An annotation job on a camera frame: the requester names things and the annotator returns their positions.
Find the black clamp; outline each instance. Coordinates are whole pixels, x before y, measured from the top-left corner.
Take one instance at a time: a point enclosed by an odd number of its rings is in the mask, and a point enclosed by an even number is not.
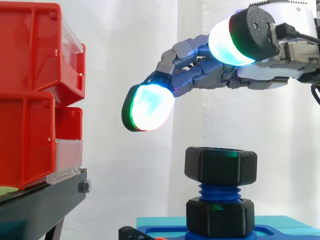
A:
[[[119,229],[119,240],[156,240],[156,239],[135,229],[132,226],[124,226]]]

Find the red storage bin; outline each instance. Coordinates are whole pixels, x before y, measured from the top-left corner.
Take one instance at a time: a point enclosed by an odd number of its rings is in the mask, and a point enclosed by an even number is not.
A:
[[[68,106],[85,97],[85,46],[55,3],[0,1],[0,91],[46,91]]]
[[[80,172],[82,110],[49,92],[0,92],[0,187],[54,184]]]

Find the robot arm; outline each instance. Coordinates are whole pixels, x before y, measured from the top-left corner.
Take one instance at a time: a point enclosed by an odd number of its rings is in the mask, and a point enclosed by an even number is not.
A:
[[[218,23],[209,35],[175,44],[123,104],[122,122],[133,132],[164,123],[175,98],[193,88],[266,90],[288,79],[312,84],[320,104],[320,21],[303,3],[252,4]]]

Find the blue light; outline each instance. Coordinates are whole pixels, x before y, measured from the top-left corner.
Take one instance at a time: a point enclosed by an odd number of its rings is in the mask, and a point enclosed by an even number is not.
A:
[[[209,35],[209,49],[212,55],[224,64],[244,66],[253,64],[255,60],[243,55],[234,45],[229,32],[229,20],[227,18],[211,30]]]
[[[141,85],[133,98],[132,123],[140,130],[154,130],[168,118],[175,103],[172,92],[157,84]]]

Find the hexagonal nut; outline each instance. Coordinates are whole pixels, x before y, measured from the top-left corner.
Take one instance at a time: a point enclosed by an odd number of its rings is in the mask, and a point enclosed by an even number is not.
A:
[[[193,198],[186,204],[186,226],[206,238],[244,238],[255,227],[254,203],[249,199],[217,203]]]
[[[84,180],[83,182],[79,183],[78,185],[78,191],[79,193],[88,194],[91,190],[91,181],[90,180]]]
[[[211,186],[243,186],[257,179],[258,156],[253,151],[213,147],[189,147],[184,174]]]

